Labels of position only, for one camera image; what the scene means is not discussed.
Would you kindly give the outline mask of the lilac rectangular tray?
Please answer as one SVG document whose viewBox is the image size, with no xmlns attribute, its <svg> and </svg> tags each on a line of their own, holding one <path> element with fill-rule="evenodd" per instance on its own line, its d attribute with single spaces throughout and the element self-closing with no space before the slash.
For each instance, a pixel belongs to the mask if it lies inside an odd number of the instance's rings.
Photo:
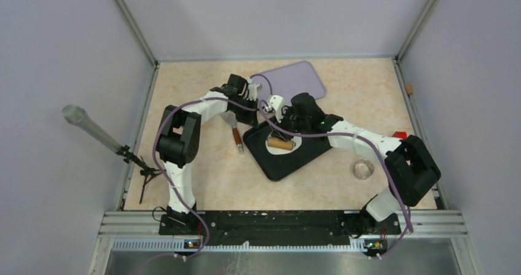
<svg viewBox="0 0 521 275">
<path fill-rule="evenodd" d="M 327 94 L 322 80 L 309 61 L 299 61 L 260 72 L 250 78 L 252 83 L 262 85 L 257 96 L 259 100 L 269 101 L 271 95 L 278 95 L 290 106 L 291 98 L 300 93 L 308 93 L 315 99 L 321 99 Z"/>
</svg>

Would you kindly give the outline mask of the wooden dough roller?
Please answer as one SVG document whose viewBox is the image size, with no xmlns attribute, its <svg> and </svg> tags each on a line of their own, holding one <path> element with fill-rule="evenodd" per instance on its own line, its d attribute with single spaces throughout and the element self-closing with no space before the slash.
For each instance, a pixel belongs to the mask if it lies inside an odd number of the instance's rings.
<svg viewBox="0 0 521 275">
<path fill-rule="evenodd" d="M 283 133 L 272 130 L 267 136 L 267 146 L 274 149 L 292 151 L 296 143 L 291 139 L 287 139 Z"/>
</svg>

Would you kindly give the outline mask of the black baking tray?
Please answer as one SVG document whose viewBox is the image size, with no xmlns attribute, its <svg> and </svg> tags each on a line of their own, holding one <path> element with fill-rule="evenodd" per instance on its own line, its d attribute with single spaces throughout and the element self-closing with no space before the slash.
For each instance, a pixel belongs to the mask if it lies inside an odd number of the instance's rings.
<svg viewBox="0 0 521 275">
<path fill-rule="evenodd" d="M 327 141 L 314 138 L 294 137 L 296 146 L 292 151 L 276 149 L 267 145 L 272 127 L 263 122 L 243 134 L 243 142 L 268 180 L 278 182 L 303 168 L 308 163 L 328 152 Z"/>
</svg>

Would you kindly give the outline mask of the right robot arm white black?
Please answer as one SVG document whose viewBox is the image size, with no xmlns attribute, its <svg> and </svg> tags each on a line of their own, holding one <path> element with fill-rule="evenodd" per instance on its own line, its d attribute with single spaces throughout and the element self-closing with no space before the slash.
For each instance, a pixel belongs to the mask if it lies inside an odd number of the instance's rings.
<svg viewBox="0 0 521 275">
<path fill-rule="evenodd" d="M 436 162 L 419 137 L 409 135 L 402 139 L 357 127 L 341 116 L 325 113 L 308 93 L 296 95 L 290 105 L 281 96 L 272 95 L 259 107 L 275 114 L 272 128 L 285 141 L 295 136 L 325 140 L 332 148 L 349 150 L 380 163 L 388 186 L 361 210 L 360 224 L 368 233 L 377 233 L 391 214 L 406 214 L 441 178 Z"/>
</svg>

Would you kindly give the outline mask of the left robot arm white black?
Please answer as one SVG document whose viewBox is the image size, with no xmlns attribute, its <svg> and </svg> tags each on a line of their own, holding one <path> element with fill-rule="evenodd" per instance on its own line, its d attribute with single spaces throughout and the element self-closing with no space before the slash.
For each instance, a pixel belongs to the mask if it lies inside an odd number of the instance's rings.
<svg viewBox="0 0 521 275">
<path fill-rule="evenodd" d="M 238 122 L 257 126 L 258 93 L 262 85 L 231 74 L 220 87 L 178 107 L 167 106 L 153 144 L 153 159 L 163 163 L 170 199 L 166 215 L 182 234 L 196 229 L 196 200 L 192 189 L 192 162 L 198 154 L 202 125 L 231 112 Z"/>
</svg>

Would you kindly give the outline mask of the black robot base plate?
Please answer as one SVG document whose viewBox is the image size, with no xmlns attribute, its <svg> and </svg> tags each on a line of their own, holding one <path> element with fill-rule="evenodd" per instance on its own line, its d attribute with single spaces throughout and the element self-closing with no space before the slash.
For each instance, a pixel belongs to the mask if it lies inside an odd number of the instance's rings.
<svg viewBox="0 0 521 275">
<path fill-rule="evenodd" d="M 203 239 L 207 247 L 239 246 L 342 246 L 373 235 L 401 234 L 396 214 L 382 222 L 358 211 L 206 211 L 197 217 L 162 215 L 160 235 L 192 235 Z"/>
</svg>

